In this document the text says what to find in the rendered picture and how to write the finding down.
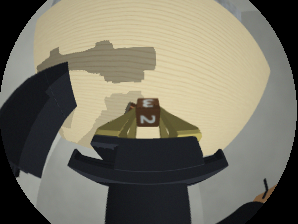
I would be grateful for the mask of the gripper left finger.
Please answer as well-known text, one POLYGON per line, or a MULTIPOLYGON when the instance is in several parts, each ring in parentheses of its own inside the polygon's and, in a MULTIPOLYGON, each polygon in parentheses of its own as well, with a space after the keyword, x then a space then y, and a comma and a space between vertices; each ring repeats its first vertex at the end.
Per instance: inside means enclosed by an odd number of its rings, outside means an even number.
POLYGON ((136 107, 134 107, 126 114, 98 127, 94 135, 117 136, 118 138, 136 138, 136 133, 136 107))

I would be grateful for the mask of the brown open tray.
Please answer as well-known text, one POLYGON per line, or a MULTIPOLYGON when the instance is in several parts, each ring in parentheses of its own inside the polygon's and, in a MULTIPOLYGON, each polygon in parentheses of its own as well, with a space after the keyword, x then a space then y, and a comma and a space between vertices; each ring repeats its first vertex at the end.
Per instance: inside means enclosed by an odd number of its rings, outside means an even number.
POLYGON ((127 112, 129 112, 133 107, 135 107, 136 106, 136 104, 134 104, 134 103, 131 103, 131 105, 130 105, 130 107, 129 107, 129 109, 128 109, 128 111, 127 112))

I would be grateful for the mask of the brown cube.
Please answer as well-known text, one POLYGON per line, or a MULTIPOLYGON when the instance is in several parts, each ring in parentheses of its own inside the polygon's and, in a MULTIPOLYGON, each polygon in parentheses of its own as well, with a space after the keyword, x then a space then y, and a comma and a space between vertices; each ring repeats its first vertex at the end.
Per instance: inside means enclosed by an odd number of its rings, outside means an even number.
POLYGON ((136 104, 136 121, 138 127, 158 127, 160 105, 158 98, 138 98, 136 104))

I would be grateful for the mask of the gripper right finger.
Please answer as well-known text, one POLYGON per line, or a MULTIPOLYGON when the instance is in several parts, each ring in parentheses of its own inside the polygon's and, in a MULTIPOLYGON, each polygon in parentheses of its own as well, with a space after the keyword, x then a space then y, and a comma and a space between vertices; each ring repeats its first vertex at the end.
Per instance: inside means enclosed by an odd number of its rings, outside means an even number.
POLYGON ((197 137, 198 142, 202 138, 202 134, 198 127, 172 115, 162 107, 160 107, 159 133, 160 138, 195 136, 197 137))

